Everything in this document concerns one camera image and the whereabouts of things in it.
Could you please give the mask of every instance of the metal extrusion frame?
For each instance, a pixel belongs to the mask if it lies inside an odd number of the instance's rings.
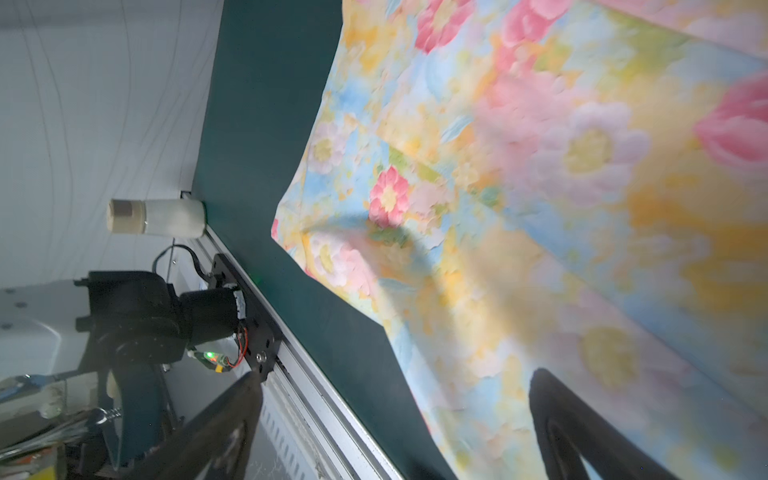
[[[300,434],[308,436],[305,440],[311,443],[306,448],[321,454],[318,470],[336,478],[402,479],[376,440],[211,228],[208,227],[201,238],[185,243],[209,269],[216,254],[225,255],[281,330],[283,339],[277,361],[262,387],[268,395],[279,399],[283,408],[301,418]]]

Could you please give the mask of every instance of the colorful cloth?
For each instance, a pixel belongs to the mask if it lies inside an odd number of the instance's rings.
[[[383,325],[459,478],[553,372],[680,478],[768,478],[768,2],[344,1],[272,236]]]

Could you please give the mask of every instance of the yellow flower center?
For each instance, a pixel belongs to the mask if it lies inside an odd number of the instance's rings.
[[[381,196],[381,202],[384,210],[391,212],[397,204],[397,193],[395,192],[395,189],[392,187],[385,187],[384,193],[382,193]]]
[[[565,168],[573,174],[586,174],[600,170],[614,156],[614,145],[604,131],[597,128],[587,130],[571,141],[565,154]]]
[[[635,346],[622,329],[589,329],[581,338],[581,359],[606,390],[619,392],[637,378]]]
[[[321,141],[317,142],[314,147],[315,158],[323,163],[331,158],[332,151],[333,144],[328,138],[323,138]]]
[[[333,274],[333,260],[331,260],[331,249],[327,245],[323,245],[320,248],[320,255],[318,255],[318,258],[320,258],[320,265],[323,266],[323,269],[327,273]]]
[[[435,12],[435,18],[432,20],[432,27],[435,31],[442,30],[451,21],[455,11],[456,5],[454,5],[453,0],[442,0],[442,3],[437,8],[437,12]]]

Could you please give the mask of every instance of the white bottle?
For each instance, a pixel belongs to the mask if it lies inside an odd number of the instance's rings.
[[[163,237],[198,238],[205,231],[205,207],[199,200],[116,200],[107,208],[112,233],[144,233]]]

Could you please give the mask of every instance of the beige cap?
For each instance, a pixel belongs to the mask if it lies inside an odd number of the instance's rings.
[[[112,233],[144,233],[147,208],[141,200],[109,200],[107,228]]]

